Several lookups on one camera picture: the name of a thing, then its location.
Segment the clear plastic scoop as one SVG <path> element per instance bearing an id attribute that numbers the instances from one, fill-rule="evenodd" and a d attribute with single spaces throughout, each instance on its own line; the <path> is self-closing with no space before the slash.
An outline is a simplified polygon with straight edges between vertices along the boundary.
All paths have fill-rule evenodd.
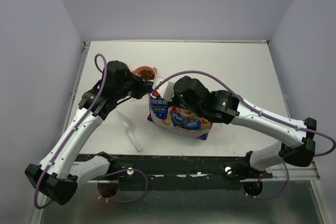
<path id="1" fill-rule="evenodd" d="M 143 148 L 133 134 L 133 131 L 134 131 L 134 128 L 135 128 L 133 122 L 128 117 L 126 117 L 124 114 L 122 114 L 119 111 L 117 111 L 117 115 L 118 115 L 118 118 L 120 119 L 120 121 L 123 123 L 124 128 L 125 128 L 125 132 L 126 132 L 128 138 L 129 138 L 130 142 L 132 143 L 133 147 L 137 150 L 137 152 L 142 152 Z"/>

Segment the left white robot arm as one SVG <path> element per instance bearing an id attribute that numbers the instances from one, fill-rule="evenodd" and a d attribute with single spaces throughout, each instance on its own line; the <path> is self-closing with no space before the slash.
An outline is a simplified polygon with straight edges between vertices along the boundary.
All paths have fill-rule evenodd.
<path id="1" fill-rule="evenodd" d="M 101 79 L 83 94 L 72 122 L 54 148 L 39 164 L 26 168 L 25 175 L 35 194 L 42 193 L 64 205 L 80 185 L 97 177 L 112 179 L 117 171 L 114 158 L 105 152 L 80 165 L 74 165 L 74 161 L 111 111 L 127 98 L 141 99 L 152 85 L 152 81 L 133 74 L 123 62 L 105 64 Z"/>

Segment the pink pet food bag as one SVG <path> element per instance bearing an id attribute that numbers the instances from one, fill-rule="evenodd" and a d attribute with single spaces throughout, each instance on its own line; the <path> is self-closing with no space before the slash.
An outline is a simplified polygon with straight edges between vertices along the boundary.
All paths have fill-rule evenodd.
<path id="1" fill-rule="evenodd" d="M 149 96 L 148 120 L 180 135 L 206 140 L 213 122 L 186 109 L 168 105 L 162 98 Z"/>

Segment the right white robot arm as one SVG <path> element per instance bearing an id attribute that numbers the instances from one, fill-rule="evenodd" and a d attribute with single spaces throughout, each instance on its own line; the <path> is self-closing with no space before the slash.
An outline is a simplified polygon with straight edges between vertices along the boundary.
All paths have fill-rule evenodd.
<path id="1" fill-rule="evenodd" d="M 173 86 L 173 104 L 213 123 L 232 124 L 255 130 L 276 139 L 276 143 L 246 154 L 242 173 L 255 177 L 266 168 L 287 163 L 308 167 L 315 155 L 316 143 L 310 130 L 314 119 L 292 120 L 263 111 L 245 100 L 239 101 L 226 90 L 209 91 L 199 80 L 184 76 Z"/>

